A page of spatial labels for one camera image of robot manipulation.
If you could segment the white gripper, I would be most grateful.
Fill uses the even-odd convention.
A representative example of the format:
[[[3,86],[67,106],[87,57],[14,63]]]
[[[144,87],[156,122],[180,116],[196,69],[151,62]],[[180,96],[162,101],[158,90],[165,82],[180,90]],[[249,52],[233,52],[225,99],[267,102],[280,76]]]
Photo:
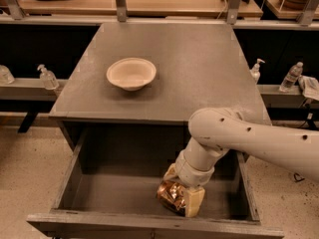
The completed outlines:
[[[214,167],[208,171],[200,171],[193,168],[185,159],[184,151],[181,151],[163,176],[163,180],[174,180],[177,177],[188,188],[184,191],[185,216],[195,217],[202,203],[205,190],[202,186],[208,184],[214,173]]]

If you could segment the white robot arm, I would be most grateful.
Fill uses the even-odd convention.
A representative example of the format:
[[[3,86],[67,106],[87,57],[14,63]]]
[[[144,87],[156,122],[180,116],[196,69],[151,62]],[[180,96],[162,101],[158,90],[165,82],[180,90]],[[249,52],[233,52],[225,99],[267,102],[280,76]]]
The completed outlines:
[[[214,166],[230,150],[245,152],[319,181],[319,133],[251,123],[231,109],[206,108],[188,121],[190,140],[163,177],[157,197],[171,211],[197,215]]]

